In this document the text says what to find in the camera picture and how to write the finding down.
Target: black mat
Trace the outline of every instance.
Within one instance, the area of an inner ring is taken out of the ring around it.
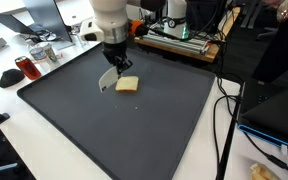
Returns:
[[[136,93],[100,93],[112,66],[97,46],[20,89],[18,95],[111,178],[171,179],[203,110],[215,75],[134,50],[124,76]]]

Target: person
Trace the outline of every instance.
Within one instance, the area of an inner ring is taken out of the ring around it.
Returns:
[[[288,70],[288,0],[264,0],[277,9],[280,25],[275,37],[265,50],[252,78],[271,83]]]

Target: bread slice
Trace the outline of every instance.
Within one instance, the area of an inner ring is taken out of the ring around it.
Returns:
[[[138,86],[138,77],[125,76],[118,79],[115,90],[117,92],[136,92]]]

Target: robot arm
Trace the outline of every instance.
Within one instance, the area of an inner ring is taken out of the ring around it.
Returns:
[[[126,5],[135,5],[150,11],[164,6],[166,0],[90,0],[94,17],[81,25],[80,37],[85,41],[103,42],[103,54],[116,66],[118,74],[132,66],[126,56],[129,22]]]

